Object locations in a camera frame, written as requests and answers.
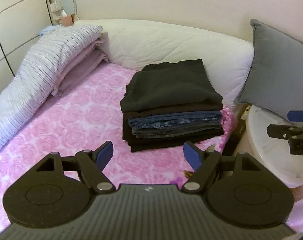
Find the stack of folded clothes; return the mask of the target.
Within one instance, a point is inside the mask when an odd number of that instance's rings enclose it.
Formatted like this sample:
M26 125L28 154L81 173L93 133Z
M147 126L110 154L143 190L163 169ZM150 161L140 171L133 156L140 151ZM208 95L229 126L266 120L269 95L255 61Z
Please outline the stack of folded clothes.
M150 64L136 72L120 101L131 152L202 142L224 134L222 96L201 59Z

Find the grey cushion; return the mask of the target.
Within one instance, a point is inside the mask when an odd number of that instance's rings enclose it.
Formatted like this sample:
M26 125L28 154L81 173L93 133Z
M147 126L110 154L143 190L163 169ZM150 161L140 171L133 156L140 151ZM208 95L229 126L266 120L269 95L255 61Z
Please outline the grey cushion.
M303 42L252 19L253 61L236 103L262 107L287 119L303 111Z

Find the pink floral bed sheet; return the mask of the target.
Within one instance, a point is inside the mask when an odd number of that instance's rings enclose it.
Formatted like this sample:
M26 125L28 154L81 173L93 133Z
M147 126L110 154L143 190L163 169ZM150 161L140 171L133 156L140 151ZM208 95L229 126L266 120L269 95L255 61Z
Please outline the pink floral bed sheet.
M111 141L114 155L104 174L115 185L182 185L189 168L182 147L132 153L122 139L120 101L134 71L101 63L62 98L49 98L0 152L0 232L9 220L2 205L6 189L50 152L63 156Z

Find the light blue cloth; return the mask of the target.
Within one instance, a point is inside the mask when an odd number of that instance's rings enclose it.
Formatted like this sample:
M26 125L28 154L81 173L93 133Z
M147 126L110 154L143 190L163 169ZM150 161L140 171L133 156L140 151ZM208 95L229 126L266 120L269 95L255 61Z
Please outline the light blue cloth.
M44 29L42 29L42 30L39 32L39 36L44 35L44 34L47 33L48 31L51 31L51 30L55 29L56 27L58 27L58 26L57 26L57 25L49 25L49 26L45 27Z

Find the pink curtain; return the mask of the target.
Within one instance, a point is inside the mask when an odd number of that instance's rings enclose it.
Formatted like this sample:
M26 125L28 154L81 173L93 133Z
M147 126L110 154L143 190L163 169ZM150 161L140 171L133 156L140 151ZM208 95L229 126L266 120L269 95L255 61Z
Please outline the pink curtain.
M291 189L294 194L294 207L287 220L287 225L296 232L303 232L303 185Z

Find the white wardrobe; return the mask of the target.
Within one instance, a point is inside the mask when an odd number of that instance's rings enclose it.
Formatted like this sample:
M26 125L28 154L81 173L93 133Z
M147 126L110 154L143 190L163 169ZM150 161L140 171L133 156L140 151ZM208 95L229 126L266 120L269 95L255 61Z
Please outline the white wardrobe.
M0 92L15 76L40 31L51 24L48 0L0 0Z

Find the purple folded blanket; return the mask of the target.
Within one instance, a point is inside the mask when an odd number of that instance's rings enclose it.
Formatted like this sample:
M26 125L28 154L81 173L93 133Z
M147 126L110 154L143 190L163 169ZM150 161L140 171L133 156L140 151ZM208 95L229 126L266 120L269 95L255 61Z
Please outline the purple folded blanket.
M52 96L63 97L88 77L102 61L109 63L107 55L100 50L104 43L102 38L92 42L64 68L54 84Z

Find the white striped duvet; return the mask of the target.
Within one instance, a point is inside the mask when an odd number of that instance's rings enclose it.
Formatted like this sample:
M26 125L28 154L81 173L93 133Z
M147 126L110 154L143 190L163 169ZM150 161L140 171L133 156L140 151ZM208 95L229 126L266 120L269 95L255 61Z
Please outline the white striped duvet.
M76 58L95 47L102 31L100 25L56 26L31 46L0 93L0 151L57 89Z

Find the white laundry bin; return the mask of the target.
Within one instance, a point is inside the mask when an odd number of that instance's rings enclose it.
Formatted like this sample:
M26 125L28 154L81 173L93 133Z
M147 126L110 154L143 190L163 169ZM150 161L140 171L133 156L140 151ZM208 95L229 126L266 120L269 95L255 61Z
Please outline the white laundry bin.
M247 152L276 175L285 185L303 185L303 156L291 155L286 140L271 138L266 129L270 125L288 125L279 116L255 105L245 113L246 131L235 149Z

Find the white padded headboard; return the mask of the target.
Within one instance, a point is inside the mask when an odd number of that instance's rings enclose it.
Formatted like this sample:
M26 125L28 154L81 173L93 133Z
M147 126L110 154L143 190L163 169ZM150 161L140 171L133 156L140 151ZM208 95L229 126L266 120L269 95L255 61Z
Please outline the white padded headboard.
M101 50L125 68L201 59L213 88L230 108L235 108L254 56L249 41L182 25L143 20L78 20L75 25L102 26Z

